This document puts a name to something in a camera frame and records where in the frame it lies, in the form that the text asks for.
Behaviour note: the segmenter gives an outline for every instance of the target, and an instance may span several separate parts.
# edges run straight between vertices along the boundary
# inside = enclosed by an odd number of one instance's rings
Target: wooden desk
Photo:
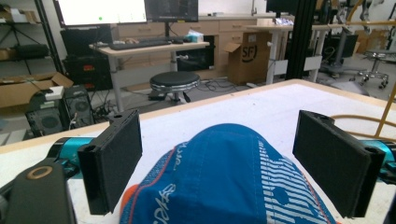
[[[201,42],[201,43],[184,43],[182,45],[171,44],[171,45],[149,47],[142,49],[113,50],[111,48],[98,48],[96,50],[107,55],[108,57],[108,62],[110,64],[111,81],[113,83],[113,90],[116,97],[117,108],[120,112],[122,112],[124,108],[121,100],[120,88],[130,86],[131,82],[128,81],[130,80],[130,74],[126,74],[124,76],[119,74],[119,62],[118,62],[119,58],[169,51],[171,53],[171,62],[170,62],[170,68],[168,68],[166,71],[177,71],[176,51],[187,50],[187,49],[202,49],[208,45],[209,43],[207,42]]]
[[[140,115],[143,157],[132,175],[129,186],[139,183],[162,154],[176,144],[190,140],[201,130],[220,123],[238,123],[260,133],[276,150],[300,163],[292,155],[299,110],[309,110],[326,116],[358,114],[380,118],[387,102],[340,91],[319,84],[294,79],[273,85],[240,91],[203,101],[178,105]],[[396,105],[389,111],[389,121],[396,122]],[[348,130],[374,131],[371,122],[337,120],[337,126]],[[52,146],[65,136],[97,136],[107,123],[73,131],[56,133],[25,142],[0,147],[0,186],[12,180],[22,170],[41,161]],[[394,135],[385,128],[383,135]],[[366,218],[343,220],[320,188],[310,180],[336,220],[346,223],[381,223],[395,193],[395,186],[377,183]],[[69,188],[78,222],[118,223],[119,206],[114,214],[95,217],[89,214],[82,180],[69,180]]]
[[[315,82],[318,77],[318,70],[321,64],[321,53],[323,50],[323,43],[325,35],[328,31],[335,28],[341,28],[343,24],[327,24],[327,25],[313,25],[312,30],[313,39],[316,40],[318,36],[318,43],[315,45],[311,43],[311,47],[315,47],[315,55],[313,57],[307,57],[304,65],[305,71],[311,71],[311,81]],[[267,81],[266,84],[272,84],[274,82],[274,76],[286,74],[288,68],[288,61],[287,60],[277,60],[276,59],[276,48],[277,48],[277,41],[282,33],[286,33],[293,30],[293,26],[286,26],[286,25],[248,25],[246,26],[248,29],[257,30],[257,31],[265,31],[271,33],[272,36],[272,46],[270,51],[270,62],[268,63],[268,71],[267,71]]]

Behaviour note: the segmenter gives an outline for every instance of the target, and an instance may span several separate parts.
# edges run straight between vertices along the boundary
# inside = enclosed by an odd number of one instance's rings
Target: floor
[[[363,55],[354,55],[353,57],[346,58],[344,60],[344,66],[358,67],[365,70],[371,70],[373,62],[366,59]],[[326,73],[319,73],[317,83],[336,86],[335,83],[345,82],[350,84],[349,81],[358,83],[359,88],[362,87],[368,92],[371,97],[383,99],[387,101],[396,83],[396,64],[392,63],[381,63],[378,70],[389,74],[389,85],[384,89],[379,89],[378,86],[381,84],[381,79],[372,78],[361,86],[362,77],[357,75],[355,71],[345,71],[340,76],[331,76]],[[282,77],[276,77],[275,82],[284,80]],[[251,87],[248,86],[235,86],[234,84],[227,81],[226,78],[218,78],[212,80],[203,80],[201,85],[197,88],[188,91],[187,94],[191,98],[191,101],[199,101],[206,98],[216,97],[222,94],[232,93],[236,91],[247,90]],[[354,88],[350,88],[350,85],[346,86],[346,91],[355,91]],[[148,95],[151,90],[144,91],[124,91],[122,93],[122,100],[126,109],[138,109],[139,113],[147,113],[149,111],[166,108],[169,106],[175,106],[175,103],[170,101],[168,97],[165,101],[149,101]],[[97,120],[105,121],[106,114],[113,113],[115,108],[114,94],[112,91],[99,91],[96,92],[92,97],[92,108],[95,111]],[[17,141],[21,141],[22,138],[29,138],[29,124],[24,115],[11,116],[11,117],[0,117],[0,146],[3,144],[11,144]]]

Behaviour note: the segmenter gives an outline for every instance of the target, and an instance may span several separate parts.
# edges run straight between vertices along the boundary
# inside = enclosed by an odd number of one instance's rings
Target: monitor screen
[[[198,21],[198,0],[145,0],[148,21]]]
[[[53,0],[61,27],[146,22],[144,0]]]
[[[267,12],[275,12],[279,17],[280,13],[285,12],[294,15],[297,12],[298,0],[267,0]]]

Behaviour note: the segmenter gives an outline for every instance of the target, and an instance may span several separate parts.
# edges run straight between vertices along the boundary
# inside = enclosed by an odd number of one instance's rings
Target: blue cloth
[[[300,170],[262,136],[220,124],[166,153],[120,223],[335,223]]]

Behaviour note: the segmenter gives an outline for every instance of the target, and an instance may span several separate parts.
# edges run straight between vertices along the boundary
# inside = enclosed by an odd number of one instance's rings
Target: drawer
[[[151,36],[164,35],[165,25],[163,22],[149,22],[145,24],[127,24],[119,25],[119,36],[133,37],[133,36]]]
[[[219,33],[218,21],[179,22],[171,26],[177,35],[186,35],[189,30],[194,30],[204,35],[217,35]]]
[[[219,21],[219,31],[246,31],[246,25],[256,25],[257,20],[245,20],[245,21]]]

